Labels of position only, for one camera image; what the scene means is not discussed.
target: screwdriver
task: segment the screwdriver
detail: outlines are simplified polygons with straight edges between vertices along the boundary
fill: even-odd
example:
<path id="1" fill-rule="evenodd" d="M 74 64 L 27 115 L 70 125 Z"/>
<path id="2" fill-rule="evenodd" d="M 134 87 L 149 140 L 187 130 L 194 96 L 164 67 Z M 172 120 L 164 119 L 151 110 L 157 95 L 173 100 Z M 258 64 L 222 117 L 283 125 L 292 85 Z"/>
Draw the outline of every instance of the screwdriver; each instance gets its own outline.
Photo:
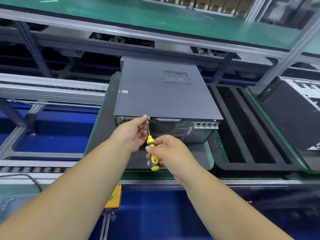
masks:
<path id="1" fill-rule="evenodd" d="M 148 144 L 148 146 L 154 147 L 155 146 L 155 141 L 152 138 L 152 136 L 150 135 L 149 121 L 148 120 L 146 121 L 146 128 L 148 130 L 148 139 L 147 139 L 146 143 Z M 151 167 L 152 171 L 158 171 L 160 169 L 159 159 L 155 155 L 151 155 L 150 167 Z"/>

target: white label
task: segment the white label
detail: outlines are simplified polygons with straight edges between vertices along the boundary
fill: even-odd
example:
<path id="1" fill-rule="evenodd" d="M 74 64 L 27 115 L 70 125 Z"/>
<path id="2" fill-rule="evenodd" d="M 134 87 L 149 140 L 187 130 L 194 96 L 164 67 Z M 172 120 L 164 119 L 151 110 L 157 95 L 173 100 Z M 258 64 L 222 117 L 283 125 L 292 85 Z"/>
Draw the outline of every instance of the white label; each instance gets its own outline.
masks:
<path id="1" fill-rule="evenodd" d="M 190 132 L 191 132 L 191 130 L 192 130 L 192 127 L 190 127 L 190 128 L 188 129 L 188 132 L 187 132 L 186 134 L 189 135 Z"/>

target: person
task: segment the person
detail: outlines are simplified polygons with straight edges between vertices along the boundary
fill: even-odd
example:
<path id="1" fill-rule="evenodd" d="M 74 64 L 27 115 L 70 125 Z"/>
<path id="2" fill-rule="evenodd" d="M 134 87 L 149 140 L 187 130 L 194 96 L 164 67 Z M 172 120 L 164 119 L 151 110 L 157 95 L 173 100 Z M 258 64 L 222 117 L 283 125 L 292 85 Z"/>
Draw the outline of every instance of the person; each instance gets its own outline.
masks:
<path id="1" fill-rule="evenodd" d="M 5 240 L 87 240 L 129 161 L 147 139 L 146 115 L 118 126 L 45 191 L 0 225 Z M 218 178 L 179 139 L 164 135 L 146 146 L 181 184 L 214 239 L 292 239 Z"/>

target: cable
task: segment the cable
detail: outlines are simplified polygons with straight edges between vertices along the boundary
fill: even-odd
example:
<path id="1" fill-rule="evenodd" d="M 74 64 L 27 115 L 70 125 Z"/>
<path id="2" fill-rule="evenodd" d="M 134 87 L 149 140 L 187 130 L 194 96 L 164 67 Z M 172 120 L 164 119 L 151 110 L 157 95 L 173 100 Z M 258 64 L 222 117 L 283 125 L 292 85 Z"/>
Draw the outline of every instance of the cable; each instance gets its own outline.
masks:
<path id="1" fill-rule="evenodd" d="M 40 184 L 38 184 L 38 182 L 33 177 L 31 177 L 29 174 L 16 173 L 16 174 L 9 174 L 9 175 L 1 175 L 0 178 L 11 177 L 11 176 L 26 176 L 26 177 L 28 177 L 38 187 L 40 193 L 42 192 L 42 188 L 41 188 Z"/>

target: power supply vent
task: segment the power supply vent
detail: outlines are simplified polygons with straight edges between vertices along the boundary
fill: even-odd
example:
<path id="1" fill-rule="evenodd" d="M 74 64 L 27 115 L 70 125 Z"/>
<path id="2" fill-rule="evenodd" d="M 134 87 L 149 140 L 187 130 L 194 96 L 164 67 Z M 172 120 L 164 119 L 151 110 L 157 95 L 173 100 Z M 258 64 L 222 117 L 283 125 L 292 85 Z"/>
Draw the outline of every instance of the power supply vent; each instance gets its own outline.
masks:
<path id="1" fill-rule="evenodd" d="M 174 122 L 153 121 L 150 125 L 150 131 L 156 134 L 167 134 L 171 132 L 176 124 Z"/>
<path id="2" fill-rule="evenodd" d="M 164 76 L 166 83 L 191 85 L 186 72 L 164 71 Z"/>

